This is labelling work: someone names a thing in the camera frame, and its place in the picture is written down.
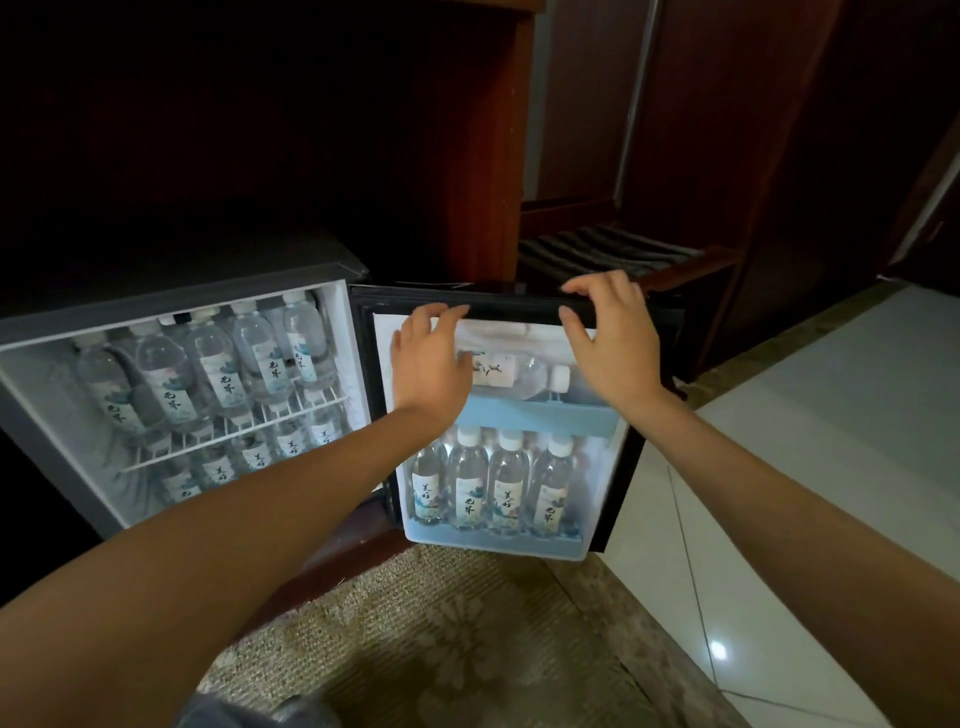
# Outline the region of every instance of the right hand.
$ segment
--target right hand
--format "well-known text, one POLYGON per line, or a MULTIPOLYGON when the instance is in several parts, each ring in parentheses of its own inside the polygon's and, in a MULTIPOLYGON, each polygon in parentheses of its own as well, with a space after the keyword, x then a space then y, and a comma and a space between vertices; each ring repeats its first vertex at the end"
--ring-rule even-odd
POLYGON ((593 391, 620 414, 662 399, 660 339, 639 285, 623 271, 609 271, 568 280, 562 289, 589 296, 596 309, 591 340, 573 309, 560 307, 566 338, 593 391))

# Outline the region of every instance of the open fridge door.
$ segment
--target open fridge door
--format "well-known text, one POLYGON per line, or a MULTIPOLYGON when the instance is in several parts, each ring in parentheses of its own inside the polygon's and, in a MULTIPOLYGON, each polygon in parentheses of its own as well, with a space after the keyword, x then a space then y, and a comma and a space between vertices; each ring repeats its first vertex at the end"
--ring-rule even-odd
POLYGON ((456 347, 474 387, 456 425, 401 464, 391 490, 411 541, 580 560, 602 550, 642 438, 587 388, 557 318, 587 301, 353 285, 374 419, 394 407, 390 344, 418 305, 469 303, 456 347))

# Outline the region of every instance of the blue door shelf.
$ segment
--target blue door shelf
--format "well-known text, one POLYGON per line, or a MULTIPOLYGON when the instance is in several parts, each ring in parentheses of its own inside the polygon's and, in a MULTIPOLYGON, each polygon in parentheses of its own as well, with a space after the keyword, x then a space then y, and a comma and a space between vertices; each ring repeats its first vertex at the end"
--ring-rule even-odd
POLYGON ((620 416, 598 404, 566 404, 560 401, 503 400, 470 395, 457 425, 497 429, 520 429, 563 435, 611 439, 620 416))

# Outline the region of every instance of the dark wooden panel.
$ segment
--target dark wooden panel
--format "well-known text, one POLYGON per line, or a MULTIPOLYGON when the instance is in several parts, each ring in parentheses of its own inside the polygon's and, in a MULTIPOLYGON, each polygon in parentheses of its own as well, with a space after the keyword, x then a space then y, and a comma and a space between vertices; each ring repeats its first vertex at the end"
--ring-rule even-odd
POLYGON ((797 129, 714 360, 870 282, 898 208, 960 108, 955 0, 857 0, 797 129))
POLYGON ((538 200, 613 196, 648 0, 562 0, 553 17, 538 200))
POLYGON ((27 11, 0 37, 0 209, 21 226, 306 210, 390 275, 509 276, 531 18, 460 3, 27 11))
POLYGON ((629 230, 746 244, 843 4, 664 3, 624 181, 629 230))

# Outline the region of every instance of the mini fridge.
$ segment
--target mini fridge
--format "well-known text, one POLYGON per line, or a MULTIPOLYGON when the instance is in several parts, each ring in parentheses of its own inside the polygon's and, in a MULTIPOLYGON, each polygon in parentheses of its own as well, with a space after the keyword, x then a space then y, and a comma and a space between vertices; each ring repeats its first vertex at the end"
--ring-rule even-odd
MULTIPOLYGON (((179 246, 184 249, 182 239, 179 246)), ((571 560, 603 549, 643 439, 578 379, 557 307, 571 305, 590 327, 589 301, 561 294, 521 295, 517 286, 491 291, 472 285, 372 285, 363 263, 323 231, 198 234, 187 247, 189 258, 172 258, 163 245, 144 245, 133 256, 99 255, 83 269, 63 265, 36 272, 34 283, 20 285, 0 304, 0 426, 101 536, 108 538, 220 486, 217 473, 224 481, 242 476, 254 460, 247 450, 240 456, 244 446, 238 442, 263 446, 269 467, 280 457, 296 455, 298 447, 323 447, 388 413, 394 405, 391 336, 416 306, 443 301, 471 306, 458 326, 459 350, 501 358, 522 352, 551 367, 569 368, 569 385, 558 388, 565 391, 544 391, 530 400, 491 397, 483 386, 475 387, 456 425, 437 444, 449 454, 458 427, 479 427, 482 447, 493 455, 499 432, 518 431, 533 464, 551 436, 572 438, 574 475, 564 502, 555 503, 557 525, 546 533, 527 528, 494 533, 486 527, 486 511, 466 530, 448 520, 424 523, 414 517, 411 505, 409 462, 400 464, 371 498, 382 500, 413 542, 571 560), (296 292, 322 313, 337 383, 321 396, 308 394, 299 381, 297 348, 283 333, 283 297, 293 293, 287 298, 295 298, 296 292), (111 416, 123 413, 117 415, 111 402, 97 401, 78 374, 77 342, 99 341, 122 364, 132 391, 146 388, 143 396, 153 396, 163 406, 160 393, 166 390, 137 374, 131 328, 162 330, 180 341, 191 312, 214 309, 205 315, 230 332, 235 324, 230 308, 241 302, 255 302, 274 326, 278 356, 294 384, 286 402, 268 405, 251 399, 252 415, 237 418, 217 409, 211 399, 208 426, 189 429, 164 421, 161 434, 144 445, 111 423, 111 416), (185 474, 177 475, 181 466, 185 474)), ((675 313, 652 309, 668 337, 675 313)), ((203 371, 195 374, 198 380, 204 377, 203 371)), ((209 396, 208 389, 203 396, 209 396)))

